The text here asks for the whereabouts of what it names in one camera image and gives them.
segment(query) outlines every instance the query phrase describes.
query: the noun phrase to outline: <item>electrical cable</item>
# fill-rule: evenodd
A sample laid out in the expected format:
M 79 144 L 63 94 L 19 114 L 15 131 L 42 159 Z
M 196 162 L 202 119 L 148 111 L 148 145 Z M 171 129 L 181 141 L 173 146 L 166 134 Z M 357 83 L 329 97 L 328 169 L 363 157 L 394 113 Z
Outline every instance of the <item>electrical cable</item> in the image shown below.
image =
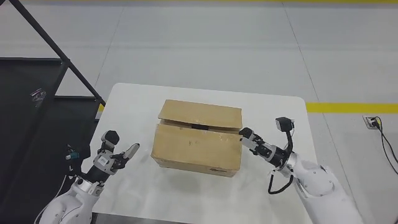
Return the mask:
M 285 191 L 285 189 L 287 189 L 287 188 L 292 184 L 293 179 L 294 179 L 293 174 L 290 175 L 290 179 L 289 179 L 289 182 L 288 182 L 287 184 L 285 184 L 285 185 L 284 185 L 282 188 L 280 188 L 279 190 L 271 191 L 271 188 L 272 188 L 272 181 L 274 181 L 274 172 L 275 172 L 275 170 L 272 171 L 271 179 L 269 180 L 269 185 L 268 185 L 268 193 L 269 193 L 270 195 L 276 195 L 276 194 L 282 193 L 283 191 Z
M 380 131 L 380 133 L 381 133 L 381 144 L 382 144 L 382 146 L 383 146 L 383 151 L 384 151 L 384 155 L 386 155 L 386 158 L 387 158 L 387 160 L 388 160 L 388 163 L 390 163 L 390 166 L 392 167 L 392 169 L 394 170 L 394 172 L 398 175 L 398 171 L 397 171 L 397 169 L 392 165 L 392 163 L 391 163 L 391 161 L 390 161 L 390 159 L 389 159 L 389 157 L 388 157 L 388 155 L 387 155 L 387 152 L 386 152 L 386 148 L 385 148 L 385 146 L 384 146 L 384 141 L 386 141 L 387 142 L 387 144 L 388 144 L 388 146 L 390 147 L 390 150 L 391 150 L 391 153 L 392 153 L 392 156 L 394 157 L 394 160 L 398 163 L 398 159 L 397 159 L 397 157 L 396 157 L 396 155 L 395 155 L 395 153 L 394 153 L 394 150 L 392 149 L 392 146 L 391 146 L 391 144 L 390 144 L 390 142 L 388 141 L 388 139 L 386 138 L 386 136 L 384 135 L 384 133 L 383 133 L 383 123 L 382 123 L 382 121 L 381 121 L 381 118 L 380 117 L 375 117 L 374 118 L 375 120 L 376 120 L 376 127 L 377 127 L 377 129 Z
M 54 196 L 54 198 L 49 202 L 49 204 L 50 204 L 55 198 L 58 197 L 58 195 L 59 195 L 59 193 L 61 192 L 62 187 L 63 187 L 63 185 L 64 185 L 66 179 L 67 179 L 67 175 L 65 175 L 65 176 L 63 177 L 63 181 L 62 181 L 62 184 L 61 184 L 60 189 L 58 189 L 57 194 L 56 194 L 56 195 Z M 44 210 L 49 206 L 49 204 L 47 204 L 47 205 L 42 209 L 42 211 L 40 211 L 40 213 L 36 216 L 36 219 L 35 219 L 35 221 L 33 222 L 33 224 L 36 224 L 36 223 L 37 223 L 37 219 L 38 219 L 39 216 L 44 212 Z

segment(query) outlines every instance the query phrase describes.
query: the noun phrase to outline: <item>cardboard box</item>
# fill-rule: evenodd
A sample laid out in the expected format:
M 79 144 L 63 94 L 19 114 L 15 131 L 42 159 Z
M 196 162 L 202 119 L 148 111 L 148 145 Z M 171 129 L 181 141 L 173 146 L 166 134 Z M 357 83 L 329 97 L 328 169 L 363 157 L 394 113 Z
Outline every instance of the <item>cardboard box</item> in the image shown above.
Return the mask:
M 151 156 L 166 168 L 232 177 L 241 166 L 242 110 L 166 100 Z

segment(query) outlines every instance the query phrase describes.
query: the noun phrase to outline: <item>black cable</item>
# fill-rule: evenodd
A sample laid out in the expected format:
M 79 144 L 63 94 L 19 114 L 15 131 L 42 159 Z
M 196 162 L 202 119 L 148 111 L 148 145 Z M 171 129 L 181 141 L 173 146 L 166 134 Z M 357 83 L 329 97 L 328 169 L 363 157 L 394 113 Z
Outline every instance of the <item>black cable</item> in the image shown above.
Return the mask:
M 290 175 L 289 182 L 288 182 L 286 185 L 284 185 L 284 186 L 283 186 L 282 188 L 280 188 L 279 190 L 271 191 L 271 188 L 272 188 L 272 181 L 274 181 L 274 175 L 272 174 L 272 175 L 271 175 L 271 179 L 269 180 L 268 193 L 269 193 L 270 195 L 276 195 L 276 194 L 282 193 L 283 191 L 285 191 L 285 189 L 287 189 L 287 188 L 292 184 L 293 179 L 294 179 L 294 176 L 293 176 L 293 175 Z
M 378 129 L 378 130 L 380 131 L 380 133 L 381 133 L 381 144 L 382 144 L 382 146 L 383 146 L 384 155 L 386 155 L 386 158 L 387 158 L 387 160 L 388 160 L 388 163 L 390 163 L 390 166 L 392 167 L 392 169 L 394 170 L 394 172 L 398 175 L 398 171 L 397 171 L 396 168 L 392 165 L 392 163 L 391 163 L 391 161 L 390 161 L 390 159 L 389 159 L 389 157 L 388 157 L 388 155 L 387 155 L 386 148 L 385 148 L 385 146 L 384 146 L 384 141 L 386 141 L 387 144 L 388 144 L 388 146 L 390 147 L 390 150 L 391 150 L 392 156 L 394 157 L 394 160 L 398 163 L 398 159 L 397 159 L 397 157 L 396 157 L 396 155 L 395 155 L 395 153 L 394 153 L 394 150 L 392 149 L 392 146 L 391 146 L 390 142 L 387 140 L 386 136 L 385 136 L 384 133 L 383 133 L 383 123 L 382 123 L 382 121 L 381 121 L 381 118 L 380 118 L 380 117 L 375 117 L 374 119 L 376 120 L 376 124 L 375 124 L 375 125 L 376 125 L 377 129 Z

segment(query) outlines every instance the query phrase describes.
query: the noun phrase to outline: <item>floor tile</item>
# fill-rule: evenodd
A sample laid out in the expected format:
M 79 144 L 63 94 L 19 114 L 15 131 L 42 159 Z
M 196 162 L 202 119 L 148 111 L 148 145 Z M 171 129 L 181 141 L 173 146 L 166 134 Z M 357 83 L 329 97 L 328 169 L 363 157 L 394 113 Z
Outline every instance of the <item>floor tile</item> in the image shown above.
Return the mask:
M 121 6 L 90 2 L 22 1 L 26 9 L 58 44 L 108 46 L 121 15 Z M 44 44 L 38 33 L 10 4 L 1 6 L 0 44 Z
M 368 130 L 360 114 L 326 114 L 348 182 L 365 223 L 394 223 L 398 218 L 398 176 L 391 169 L 380 133 Z M 398 152 L 397 115 L 382 115 L 384 132 Z
M 398 50 L 302 49 L 320 101 L 398 102 Z
M 113 45 L 296 47 L 279 2 L 130 2 Z
M 397 49 L 395 5 L 284 3 L 301 48 Z
M 295 49 L 124 49 L 111 47 L 96 89 L 118 82 L 299 96 L 316 101 Z

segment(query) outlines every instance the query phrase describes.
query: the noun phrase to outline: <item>black metal frame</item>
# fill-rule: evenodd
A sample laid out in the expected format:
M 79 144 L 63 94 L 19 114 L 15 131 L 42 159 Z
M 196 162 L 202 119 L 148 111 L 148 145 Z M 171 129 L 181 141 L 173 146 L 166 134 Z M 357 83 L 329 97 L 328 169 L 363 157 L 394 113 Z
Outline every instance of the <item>black metal frame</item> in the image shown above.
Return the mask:
M 40 26 L 40 24 L 34 19 L 34 17 L 28 12 L 28 10 L 21 4 L 19 0 L 8 0 L 18 12 L 25 18 L 25 20 L 36 30 L 36 32 L 44 39 L 44 41 L 51 47 L 51 49 L 59 56 L 59 58 L 20 58 L 20 57 L 0 57 L 0 61 L 3 62 L 13 62 L 13 63 L 34 63 L 40 65 L 55 65 L 59 66 L 59 71 L 56 79 L 51 84 L 52 86 L 46 89 L 46 97 L 42 101 L 41 105 L 34 113 L 31 121 L 29 122 L 29 127 L 24 131 L 24 141 L 31 141 L 34 139 L 41 122 L 44 120 L 46 112 L 51 107 L 55 94 L 67 72 L 70 70 L 79 78 L 79 80 L 84 84 L 84 86 L 89 89 L 89 91 L 94 95 L 96 101 L 99 104 L 105 106 L 105 101 L 100 97 L 97 91 L 90 85 L 87 79 L 80 73 L 80 71 L 74 66 L 72 61 L 62 52 L 60 47 L 51 39 L 51 37 L 46 33 L 46 31 Z M 0 189 L 0 209 L 3 209 L 4 204 L 6 204 L 6 199 L 10 197 L 10 191 L 8 186 L 12 186 L 14 181 L 18 178 L 18 173 L 20 173 L 18 167 L 23 164 L 26 160 L 24 154 L 27 154 L 32 149 L 32 144 L 19 146 L 16 154 L 19 156 L 14 156 L 12 158 L 12 166 L 7 170 L 6 174 L 8 181 L 6 182 L 6 187 Z
M 51 39 L 51 37 L 46 33 L 46 31 L 40 26 L 36 19 L 29 13 L 29 11 L 21 4 L 19 0 L 8 0 L 19 13 L 24 17 L 24 19 L 36 30 L 36 32 L 44 39 L 44 41 L 50 46 L 50 48 L 60 57 L 62 62 L 64 62 L 68 68 L 79 78 L 79 80 L 84 84 L 84 86 L 89 89 L 89 91 L 99 100 L 99 102 L 105 106 L 105 101 L 97 93 L 97 91 L 91 86 L 87 79 L 80 73 L 72 61 L 62 52 L 60 47 Z

